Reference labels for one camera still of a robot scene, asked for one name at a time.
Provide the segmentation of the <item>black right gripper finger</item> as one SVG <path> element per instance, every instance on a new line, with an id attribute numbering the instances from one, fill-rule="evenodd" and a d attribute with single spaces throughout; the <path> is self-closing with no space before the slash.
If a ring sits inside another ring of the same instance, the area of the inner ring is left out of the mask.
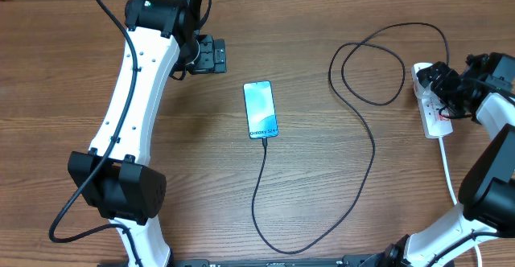
<path id="1" fill-rule="evenodd" d="M 431 78 L 430 76 L 459 76 L 458 72 L 452 68 L 450 68 L 447 64 L 442 61 L 439 61 L 435 64 L 432 64 L 430 68 L 425 68 L 418 72 L 418 80 L 421 85 L 425 88 L 430 86 Z"/>
<path id="2" fill-rule="evenodd" d="M 430 76 L 431 91 L 444 102 L 453 101 L 456 98 L 461 79 L 458 76 Z"/>

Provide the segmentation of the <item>smartphone with light screen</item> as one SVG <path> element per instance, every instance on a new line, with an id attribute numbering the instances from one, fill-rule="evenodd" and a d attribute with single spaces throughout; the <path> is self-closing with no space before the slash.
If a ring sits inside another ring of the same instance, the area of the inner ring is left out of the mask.
<path id="1" fill-rule="evenodd" d="M 243 85 L 245 111 L 251 139 L 278 136 L 278 121 L 274 107 L 274 95 L 269 80 Z"/>

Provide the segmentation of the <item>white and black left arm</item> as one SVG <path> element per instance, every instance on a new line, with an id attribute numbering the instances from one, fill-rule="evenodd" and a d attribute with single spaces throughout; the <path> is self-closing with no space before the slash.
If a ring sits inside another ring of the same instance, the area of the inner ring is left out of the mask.
<path id="1" fill-rule="evenodd" d="M 150 144 L 166 82 L 186 75 L 224 73 L 225 42 L 201 33 L 212 0 L 129 0 L 117 26 L 124 58 L 107 113 L 68 172 L 76 196 L 118 231 L 129 266 L 170 266 L 171 248 L 158 214 L 166 194 L 163 174 L 152 170 Z"/>

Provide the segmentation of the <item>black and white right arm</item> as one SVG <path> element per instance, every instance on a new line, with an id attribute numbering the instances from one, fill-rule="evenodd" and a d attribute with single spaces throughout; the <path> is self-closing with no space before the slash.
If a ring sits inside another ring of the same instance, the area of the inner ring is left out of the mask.
<path id="1" fill-rule="evenodd" d="M 457 204 L 425 230 L 363 261 L 367 266 L 452 266 L 462 253 L 514 236 L 514 58 L 469 55 L 458 73 L 444 62 L 412 67 L 419 108 L 431 123 L 471 116 L 490 143 L 464 177 Z"/>

